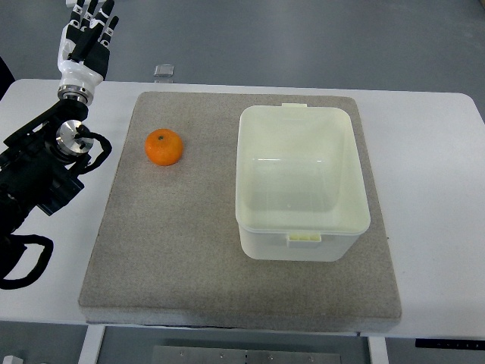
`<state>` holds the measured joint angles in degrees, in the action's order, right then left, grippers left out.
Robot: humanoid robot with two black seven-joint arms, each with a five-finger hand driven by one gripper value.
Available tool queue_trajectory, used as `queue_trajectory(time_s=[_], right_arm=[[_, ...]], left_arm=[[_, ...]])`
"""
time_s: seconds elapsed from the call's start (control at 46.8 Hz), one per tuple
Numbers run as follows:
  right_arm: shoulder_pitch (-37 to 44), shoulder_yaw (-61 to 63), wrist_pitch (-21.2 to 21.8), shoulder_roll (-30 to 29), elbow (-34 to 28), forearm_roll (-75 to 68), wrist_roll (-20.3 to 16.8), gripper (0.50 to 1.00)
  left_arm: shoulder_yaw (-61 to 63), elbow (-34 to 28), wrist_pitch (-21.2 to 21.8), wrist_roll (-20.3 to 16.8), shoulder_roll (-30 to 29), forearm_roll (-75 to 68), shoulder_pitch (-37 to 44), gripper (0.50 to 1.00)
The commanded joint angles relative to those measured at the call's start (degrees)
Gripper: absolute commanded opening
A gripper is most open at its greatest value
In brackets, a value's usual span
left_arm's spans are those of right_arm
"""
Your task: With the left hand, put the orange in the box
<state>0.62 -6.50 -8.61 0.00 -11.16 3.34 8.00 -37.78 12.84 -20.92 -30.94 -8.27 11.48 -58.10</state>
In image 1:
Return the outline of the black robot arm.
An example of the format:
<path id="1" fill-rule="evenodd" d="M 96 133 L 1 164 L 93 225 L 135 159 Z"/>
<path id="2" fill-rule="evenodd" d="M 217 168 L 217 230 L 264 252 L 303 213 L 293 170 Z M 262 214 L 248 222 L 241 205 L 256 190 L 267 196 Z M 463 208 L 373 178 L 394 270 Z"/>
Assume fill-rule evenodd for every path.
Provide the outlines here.
<path id="1" fill-rule="evenodd" d="M 106 160 L 111 144 L 83 121 L 92 101 L 80 86 L 63 86 L 50 109 L 12 133 L 1 154 L 1 236 L 16 231 L 34 207 L 53 215 L 83 188 L 81 174 Z"/>

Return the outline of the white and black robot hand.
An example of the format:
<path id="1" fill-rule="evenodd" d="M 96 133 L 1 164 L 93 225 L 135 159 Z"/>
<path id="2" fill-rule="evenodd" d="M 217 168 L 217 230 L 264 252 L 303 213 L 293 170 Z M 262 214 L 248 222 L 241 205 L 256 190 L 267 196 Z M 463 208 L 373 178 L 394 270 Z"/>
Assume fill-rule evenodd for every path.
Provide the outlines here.
<path id="1" fill-rule="evenodd" d="M 119 21 L 113 1 L 77 1 L 61 34 L 58 69 L 61 85 L 94 88 L 105 78 L 110 43 Z"/>

